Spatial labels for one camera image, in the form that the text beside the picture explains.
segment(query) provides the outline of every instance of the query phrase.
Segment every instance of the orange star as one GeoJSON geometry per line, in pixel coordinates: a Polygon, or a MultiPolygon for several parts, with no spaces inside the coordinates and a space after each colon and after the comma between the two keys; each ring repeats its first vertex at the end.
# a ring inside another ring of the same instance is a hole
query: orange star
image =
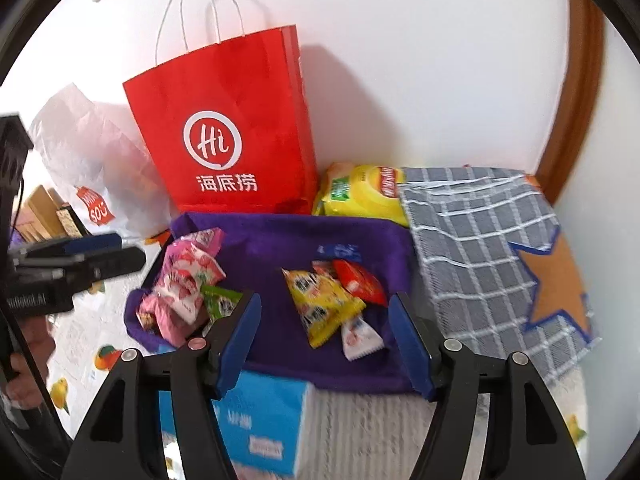
{"type": "Polygon", "coordinates": [[[589,341],[591,324],[584,305],[584,285],[560,228],[556,229],[547,251],[514,243],[510,246],[536,282],[525,330],[553,316],[563,316],[589,341]]]}

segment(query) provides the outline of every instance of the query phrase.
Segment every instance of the yellow snack packet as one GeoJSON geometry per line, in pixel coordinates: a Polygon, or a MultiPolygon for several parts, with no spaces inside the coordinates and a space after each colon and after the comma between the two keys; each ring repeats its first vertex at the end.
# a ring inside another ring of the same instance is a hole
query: yellow snack packet
{"type": "Polygon", "coordinates": [[[326,343],[343,322],[365,307],[364,301],[327,276],[306,270],[282,272],[312,348],[326,343]]]}
{"type": "Polygon", "coordinates": [[[313,213],[383,218],[408,227],[398,198],[402,182],[404,173],[396,168],[333,163],[322,180],[313,213]]]}

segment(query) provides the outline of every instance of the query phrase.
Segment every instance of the bag handle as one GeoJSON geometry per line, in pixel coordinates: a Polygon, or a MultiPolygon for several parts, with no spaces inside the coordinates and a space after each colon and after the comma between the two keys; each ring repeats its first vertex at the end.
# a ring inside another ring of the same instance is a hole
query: bag handle
{"type": "MultiPolygon", "coordinates": [[[[158,46],[160,45],[160,35],[162,33],[162,28],[164,27],[164,22],[166,21],[166,17],[169,13],[169,8],[171,7],[171,3],[173,0],[169,0],[164,8],[164,14],[162,15],[162,21],[160,22],[160,27],[158,27],[158,34],[156,36],[156,50],[155,50],[155,63],[158,66],[158,46]]],[[[220,43],[220,24],[218,23],[218,10],[216,9],[216,4],[214,0],[209,0],[211,3],[211,8],[213,10],[214,24],[216,30],[216,43],[220,43]]],[[[231,0],[236,6],[236,11],[238,12],[238,19],[240,21],[240,29],[242,31],[242,36],[244,37],[246,34],[244,32],[244,22],[242,21],[242,14],[240,13],[240,6],[236,0],[231,0]]],[[[182,27],[182,40],[184,42],[184,47],[187,52],[189,52],[189,45],[187,44],[187,35],[184,29],[184,13],[183,13],[183,2],[184,0],[180,0],[180,25],[182,27]]]]}

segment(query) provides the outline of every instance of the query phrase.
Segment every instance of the checkered fabric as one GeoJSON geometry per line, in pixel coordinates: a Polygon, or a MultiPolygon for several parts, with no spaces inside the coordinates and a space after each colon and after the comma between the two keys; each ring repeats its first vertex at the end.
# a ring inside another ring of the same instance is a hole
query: checkered fabric
{"type": "Polygon", "coordinates": [[[523,351],[546,383],[557,381],[598,339],[587,344],[562,316],[524,330],[535,282],[508,242],[550,247],[559,223],[540,190],[514,170],[404,172],[400,199],[431,302],[418,314],[433,309],[443,334],[477,353],[523,351]]]}

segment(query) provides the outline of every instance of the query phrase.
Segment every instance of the purple basket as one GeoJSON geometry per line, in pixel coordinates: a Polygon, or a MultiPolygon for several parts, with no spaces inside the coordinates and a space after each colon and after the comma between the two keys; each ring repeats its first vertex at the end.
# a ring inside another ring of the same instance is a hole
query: purple basket
{"type": "MultiPolygon", "coordinates": [[[[391,221],[366,218],[185,213],[175,219],[171,231],[177,238],[213,227],[225,232],[216,257],[227,275],[220,286],[254,290],[262,298],[262,320],[245,369],[310,381],[328,390],[364,394],[412,391],[386,308],[369,305],[364,311],[365,320],[383,337],[386,349],[348,362],[339,332],[318,349],[309,346],[281,271],[312,270],[320,245],[354,244],[360,248],[362,264],[380,280],[388,295],[410,293],[415,256],[407,229],[391,221]]],[[[172,349],[162,338],[145,332],[136,317],[163,258],[164,251],[142,288],[130,293],[125,310],[129,335],[151,352],[172,349]]]]}

